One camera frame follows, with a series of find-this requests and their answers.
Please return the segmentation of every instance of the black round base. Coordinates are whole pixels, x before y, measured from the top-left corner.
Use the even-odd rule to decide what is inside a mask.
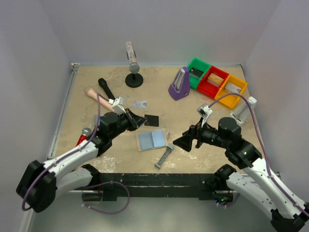
[[[126,76],[126,85],[131,88],[137,88],[143,84],[143,77],[139,73],[133,74],[130,73],[128,76]]]

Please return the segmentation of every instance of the black handle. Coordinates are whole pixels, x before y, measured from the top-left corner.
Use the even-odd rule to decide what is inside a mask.
[[[114,95],[112,94],[110,88],[108,88],[108,85],[107,85],[106,80],[104,80],[103,78],[100,78],[100,79],[98,80],[98,85],[101,86],[101,88],[104,90],[104,92],[106,93],[106,95],[107,95],[107,97],[108,97],[109,99],[115,100],[115,97],[114,97]]]

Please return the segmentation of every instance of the plastic storage bin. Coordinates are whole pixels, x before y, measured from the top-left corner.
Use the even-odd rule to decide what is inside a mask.
[[[200,80],[203,78],[203,76],[205,75],[205,73],[208,71],[208,69],[211,67],[210,64],[198,59],[198,58],[194,58],[190,64],[187,66],[189,72],[191,71],[192,68],[196,68],[200,71],[203,72],[203,74],[201,75],[201,77],[199,79],[191,77],[190,76],[190,87],[193,89],[196,89]]]
[[[212,74],[212,73],[223,79],[223,81],[219,85],[219,87],[214,86],[213,84],[211,84],[207,81],[209,75]],[[222,71],[222,70],[220,70],[220,69],[218,69],[214,66],[211,66],[208,69],[208,71],[206,72],[206,74],[203,76],[201,81],[199,82],[199,84],[197,86],[197,90],[204,93],[205,95],[207,95],[211,98],[215,98],[215,96],[217,95],[221,86],[224,84],[225,80],[227,79],[228,75],[229,74],[227,72],[224,72],[224,71]]]
[[[224,83],[221,85],[217,95],[215,96],[215,100],[218,99],[219,97],[227,94],[228,92],[225,91],[225,86],[227,85],[227,83],[232,83],[238,87],[241,88],[241,91],[239,94],[243,94],[243,92],[245,91],[245,89],[247,88],[248,83],[240,80],[239,78],[233,76],[233,75],[229,75],[226,80],[224,81]],[[239,96],[233,96],[233,95],[229,95],[225,98],[222,98],[221,100],[219,100],[220,103],[222,103],[223,105],[226,105],[227,107],[233,109],[237,102],[240,100]]]

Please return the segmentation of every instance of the microphone head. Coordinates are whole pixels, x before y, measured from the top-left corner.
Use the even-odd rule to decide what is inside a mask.
[[[129,69],[131,73],[137,74],[140,70],[140,66],[137,63],[131,63]]]

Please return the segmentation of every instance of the beige table surface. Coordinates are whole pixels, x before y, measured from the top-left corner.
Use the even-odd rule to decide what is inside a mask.
[[[193,89],[189,96],[179,101],[172,99],[168,93],[168,87],[178,69],[179,67],[143,67],[140,69],[140,74],[144,77],[144,83],[139,88],[129,88],[125,85],[125,77],[129,73],[128,67],[80,67],[67,106],[56,155],[59,156],[72,149],[84,127],[91,129],[94,127],[97,103],[84,94],[84,88],[91,86],[95,91],[106,96],[98,85],[99,78],[104,78],[108,82],[115,96],[120,95],[125,98],[124,107],[130,108],[140,116],[144,114],[159,116],[159,128],[165,128],[170,132],[168,142],[172,143],[191,124],[199,121],[197,108],[204,103],[209,104],[214,101]],[[221,69],[244,80],[241,67],[221,67]],[[248,90],[244,92],[244,96],[249,97]],[[133,101],[147,101],[147,109],[133,109]],[[228,116],[231,112],[220,103],[215,104],[212,110],[213,113],[208,122],[214,127],[217,127],[220,118]],[[107,109],[102,106],[101,115],[106,112]],[[165,148],[138,152],[136,142],[136,133],[157,129],[158,127],[143,126],[133,132],[126,131],[112,141],[112,147],[101,157],[87,163],[92,164],[102,173],[213,173],[222,165],[229,163],[224,155],[224,149],[203,144],[200,149],[195,149],[193,146],[190,153],[175,147],[159,170],[154,164],[161,158]],[[242,136],[261,151],[251,118],[242,127]]]

